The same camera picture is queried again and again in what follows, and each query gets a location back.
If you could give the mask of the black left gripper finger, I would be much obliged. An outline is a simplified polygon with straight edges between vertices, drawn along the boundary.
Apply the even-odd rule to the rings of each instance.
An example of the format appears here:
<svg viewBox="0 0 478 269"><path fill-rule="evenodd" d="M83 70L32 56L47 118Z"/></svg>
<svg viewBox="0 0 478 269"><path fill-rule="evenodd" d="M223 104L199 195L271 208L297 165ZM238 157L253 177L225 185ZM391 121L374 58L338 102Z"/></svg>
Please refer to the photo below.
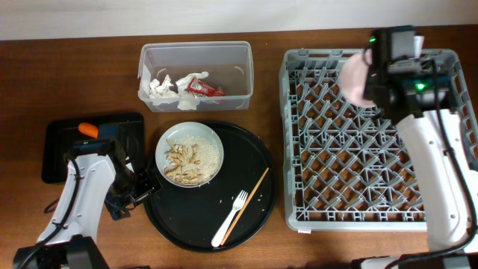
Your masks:
<svg viewBox="0 0 478 269"><path fill-rule="evenodd" d="M122 220L131 216L130 209L105 200L106 209L113 220Z"/></svg>
<svg viewBox="0 0 478 269"><path fill-rule="evenodd" d="M142 168L133 172L134 186L131 191L133 202L146 202L151 199L160 189L160 180L153 169Z"/></svg>

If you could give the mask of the pink bowl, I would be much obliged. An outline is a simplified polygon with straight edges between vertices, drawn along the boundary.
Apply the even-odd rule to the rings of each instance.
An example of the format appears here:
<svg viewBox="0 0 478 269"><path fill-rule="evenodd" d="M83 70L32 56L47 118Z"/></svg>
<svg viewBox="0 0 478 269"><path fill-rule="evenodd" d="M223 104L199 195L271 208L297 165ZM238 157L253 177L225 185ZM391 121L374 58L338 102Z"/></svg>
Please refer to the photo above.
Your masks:
<svg viewBox="0 0 478 269"><path fill-rule="evenodd" d="M371 51L361 50L351 56L342 66L339 74L339 87L342 96L352 105L372 108L376 104L364 97Z"/></svg>

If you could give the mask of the orange carrot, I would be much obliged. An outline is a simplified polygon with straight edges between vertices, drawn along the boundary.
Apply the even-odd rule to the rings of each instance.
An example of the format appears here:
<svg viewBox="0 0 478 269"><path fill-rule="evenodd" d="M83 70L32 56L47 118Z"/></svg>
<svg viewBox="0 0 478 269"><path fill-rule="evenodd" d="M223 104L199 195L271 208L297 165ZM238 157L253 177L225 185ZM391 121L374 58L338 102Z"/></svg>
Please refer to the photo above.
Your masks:
<svg viewBox="0 0 478 269"><path fill-rule="evenodd" d="M92 138L97 138L99 135L99 128L91 123L80 123L78 125L78 130L83 135L86 135Z"/></svg>

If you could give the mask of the white napkin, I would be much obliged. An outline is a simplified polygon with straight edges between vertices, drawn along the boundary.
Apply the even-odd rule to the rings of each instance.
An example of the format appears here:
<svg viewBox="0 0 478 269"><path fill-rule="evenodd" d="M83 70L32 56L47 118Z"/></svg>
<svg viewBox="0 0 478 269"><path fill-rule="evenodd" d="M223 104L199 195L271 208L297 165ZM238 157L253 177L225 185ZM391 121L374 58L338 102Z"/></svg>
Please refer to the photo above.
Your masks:
<svg viewBox="0 0 478 269"><path fill-rule="evenodd" d="M171 90L173 83L169 75L165 76L163 82L159 82L159 80L155 78L149 83L149 98L154 99L154 105L163 104L163 102L159 102L157 99L167 99L165 103L169 104L171 103L170 99L179 98L177 106L179 110L196 110L198 102L193 93L187 92L187 87L194 78L207 78L208 76L209 73L207 71L190 73L175 82L175 86L177 87L176 92Z"/></svg>

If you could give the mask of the red snack wrapper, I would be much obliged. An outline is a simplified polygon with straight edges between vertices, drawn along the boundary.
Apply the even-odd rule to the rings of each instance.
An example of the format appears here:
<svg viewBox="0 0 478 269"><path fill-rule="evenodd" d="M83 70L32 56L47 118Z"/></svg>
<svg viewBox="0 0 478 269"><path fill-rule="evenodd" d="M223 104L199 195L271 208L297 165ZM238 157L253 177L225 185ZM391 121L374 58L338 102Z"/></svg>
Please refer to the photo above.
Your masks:
<svg viewBox="0 0 478 269"><path fill-rule="evenodd" d="M220 88L214 88L197 77L194 77L187 86L187 92L195 93L207 97L225 96L225 93Z"/></svg>

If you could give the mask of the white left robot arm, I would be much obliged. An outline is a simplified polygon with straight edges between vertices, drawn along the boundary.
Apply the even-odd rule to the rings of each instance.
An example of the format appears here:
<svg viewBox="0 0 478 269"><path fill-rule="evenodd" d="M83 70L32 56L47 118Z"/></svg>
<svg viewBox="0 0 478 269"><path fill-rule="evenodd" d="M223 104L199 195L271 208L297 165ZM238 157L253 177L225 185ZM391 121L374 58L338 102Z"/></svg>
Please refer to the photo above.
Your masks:
<svg viewBox="0 0 478 269"><path fill-rule="evenodd" d="M55 212L37 243L17 250L14 268L107 268L96 245L102 210L114 220L161 188L157 178L134 165L136 139L120 124L98 127L65 154L66 183Z"/></svg>

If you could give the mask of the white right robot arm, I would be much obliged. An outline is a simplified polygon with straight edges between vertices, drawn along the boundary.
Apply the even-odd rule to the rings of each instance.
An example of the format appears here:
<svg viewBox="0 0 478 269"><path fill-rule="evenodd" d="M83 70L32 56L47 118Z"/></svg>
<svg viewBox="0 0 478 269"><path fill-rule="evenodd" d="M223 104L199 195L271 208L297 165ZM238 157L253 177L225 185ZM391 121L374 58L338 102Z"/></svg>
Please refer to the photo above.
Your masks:
<svg viewBox="0 0 478 269"><path fill-rule="evenodd" d="M377 28L341 70L344 98L378 108L397 129L418 181L429 246L356 260L355 268L477 266L477 169L467 156L453 68L423 59L422 46L411 25Z"/></svg>

